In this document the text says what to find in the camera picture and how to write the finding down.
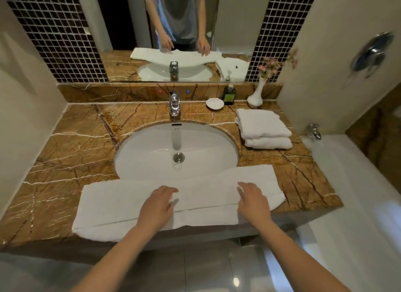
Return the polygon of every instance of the sink basin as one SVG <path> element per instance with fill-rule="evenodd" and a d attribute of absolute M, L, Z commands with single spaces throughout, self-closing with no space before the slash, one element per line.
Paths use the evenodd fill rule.
<path fill-rule="evenodd" d="M 170 72 L 168 66 L 149 63 L 138 69 L 138 75 L 142 81 L 169 82 Z M 208 82 L 213 76 L 213 71 L 206 65 L 193 67 L 179 67 L 180 82 Z"/>
<path fill-rule="evenodd" d="M 148 127 L 126 139 L 115 157 L 121 179 L 182 179 L 236 167 L 238 151 L 222 131 L 195 123 Z"/>

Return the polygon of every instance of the mirror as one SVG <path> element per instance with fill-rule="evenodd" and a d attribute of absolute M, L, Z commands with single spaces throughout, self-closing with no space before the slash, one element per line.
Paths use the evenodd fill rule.
<path fill-rule="evenodd" d="M 80 2 L 111 82 L 243 82 L 269 0 Z"/>

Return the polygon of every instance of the chrome faucet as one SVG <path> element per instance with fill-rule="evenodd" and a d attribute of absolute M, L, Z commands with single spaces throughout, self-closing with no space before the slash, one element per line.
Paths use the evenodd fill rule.
<path fill-rule="evenodd" d="M 173 90 L 170 92 L 170 115 L 172 117 L 178 117 L 181 110 L 180 95 L 178 92 Z"/>
<path fill-rule="evenodd" d="M 178 62 L 177 61 L 170 62 L 169 71 L 170 71 L 170 81 L 177 82 L 178 81 Z"/>
<path fill-rule="evenodd" d="M 316 140 L 321 140 L 322 139 L 322 135 L 320 134 L 319 130 L 318 130 L 319 124 L 309 124 L 306 127 L 306 131 L 308 133 L 308 135 L 312 135 L 315 137 Z"/>

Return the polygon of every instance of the person's left hand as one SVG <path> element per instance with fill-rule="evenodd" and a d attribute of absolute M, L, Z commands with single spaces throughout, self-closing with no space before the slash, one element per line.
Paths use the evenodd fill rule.
<path fill-rule="evenodd" d="M 202 56 L 210 54 L 210 45 L 205 36 L 198 38 L 198 52 Z"/>
<path fill-rule="evenodd" d="M 177 192 L 178 189 L 165 185 L 154 190 L 142 205 L 136 226 L 156 234 L 173 215 L 170 199 L 173 193 Z"/>

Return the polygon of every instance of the sink drain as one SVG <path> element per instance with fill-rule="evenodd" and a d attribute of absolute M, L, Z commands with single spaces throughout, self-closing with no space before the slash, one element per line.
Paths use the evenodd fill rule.
<path fill-rule="evenodd" d="M 184 156 L 183 153 L 176 153 L 173 156 L 173 160 L 174 160 L 175 163 L 183 163 L 184 160 L 185 160 L 185 156 Z"/>

